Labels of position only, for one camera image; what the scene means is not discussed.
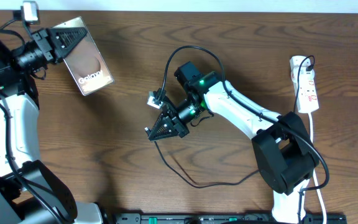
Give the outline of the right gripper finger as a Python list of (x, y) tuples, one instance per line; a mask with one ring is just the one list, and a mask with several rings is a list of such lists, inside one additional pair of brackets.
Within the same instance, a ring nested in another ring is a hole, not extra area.
[(154, 123), (152, 130), (153, 131), (165, 131), (167, 129), (167, 117), (168, 115), (164, 112), (161, 112)]
[(178, 136), (182, 131), (182, 122), (175, 116), (173, 118), (160, 115), (153, 128), (147, 132), (150, 141)]

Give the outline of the Galaxy S25 Ultra smartphone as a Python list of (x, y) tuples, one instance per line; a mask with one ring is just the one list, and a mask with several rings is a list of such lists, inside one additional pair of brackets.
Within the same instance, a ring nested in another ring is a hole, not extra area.
[(114, 83), (114, 78), (82, 17), (55, 26), (55, 28), (80, 27), (85, 28), (87, 34), (63, 61), (82, 95), (86, 96)]

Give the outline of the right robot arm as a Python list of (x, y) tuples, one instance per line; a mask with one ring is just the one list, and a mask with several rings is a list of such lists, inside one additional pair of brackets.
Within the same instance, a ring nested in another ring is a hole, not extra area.
[(301, 223), (306, 217), (304, 193), (318, 156), (301, 118), (289, 112), (282, 116), (267, 110), (222, 80), (217, 72), (202, 74), (191, 62), (177, 68), (175, 78), (186, 93), (178, 106), (167, 96), (151, 92), (148, 105), (160, 109), (150, 141), (184, 137), (202, 112), (218, 114), (240, 129), (252, 142), (258, 170), (273, 189), (272, 216), (278, 222)]

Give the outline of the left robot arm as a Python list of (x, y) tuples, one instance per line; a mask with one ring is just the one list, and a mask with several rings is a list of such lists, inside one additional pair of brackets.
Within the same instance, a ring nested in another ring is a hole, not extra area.
[(0, 41), (0, 223), (109, 221), (98, 203), (77, 202), (46, 167), (37, 135), (37, 72), (61, 62), (86, 35), (84, 27), (40, 29), (13, 50)]

